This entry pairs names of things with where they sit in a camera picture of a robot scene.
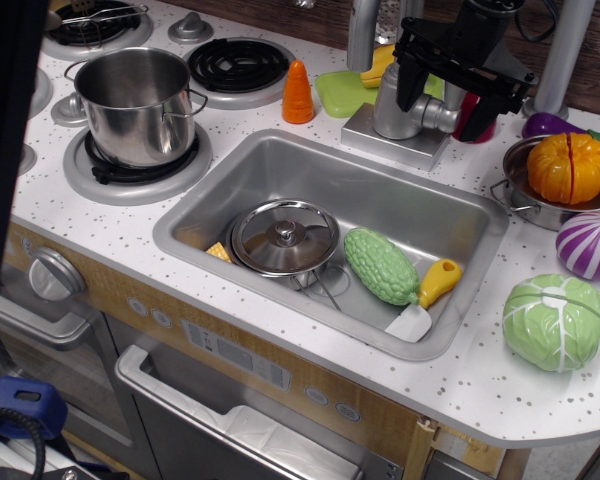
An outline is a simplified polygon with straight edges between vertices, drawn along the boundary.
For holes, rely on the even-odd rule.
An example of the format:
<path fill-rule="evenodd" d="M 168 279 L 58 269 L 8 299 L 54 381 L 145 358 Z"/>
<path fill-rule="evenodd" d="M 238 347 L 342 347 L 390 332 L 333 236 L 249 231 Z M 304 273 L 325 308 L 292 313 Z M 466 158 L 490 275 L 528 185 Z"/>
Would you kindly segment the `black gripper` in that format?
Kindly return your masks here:
<path fill-rule="evenodd" d="M 399 63 L 397 105 L 407 112 L 424 91 L 429 75 L 481 97 L 474 110 L 476 138 L 493 117 L 517 112 L 529 89 L 538 82 L 508 49 L 506 17 L 459 16 L 453 23 L 406 17 L 394 56 Z"/>

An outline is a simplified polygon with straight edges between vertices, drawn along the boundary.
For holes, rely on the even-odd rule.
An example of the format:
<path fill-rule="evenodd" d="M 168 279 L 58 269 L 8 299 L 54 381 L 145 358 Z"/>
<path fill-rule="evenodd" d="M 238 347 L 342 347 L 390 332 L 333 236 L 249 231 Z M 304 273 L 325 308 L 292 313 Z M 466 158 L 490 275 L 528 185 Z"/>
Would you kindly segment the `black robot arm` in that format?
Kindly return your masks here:
<path fill-rule="evenodd" d="M 500 114 L 517 113 L 538 77 L 508 49 L 504 34 L 521 1 L 465 1 L 453 23 L 406 17 L 394 56 L 396 103 L 406 112 L 432 74 L 480 98 L 459 139 L 477 140 Z"/>

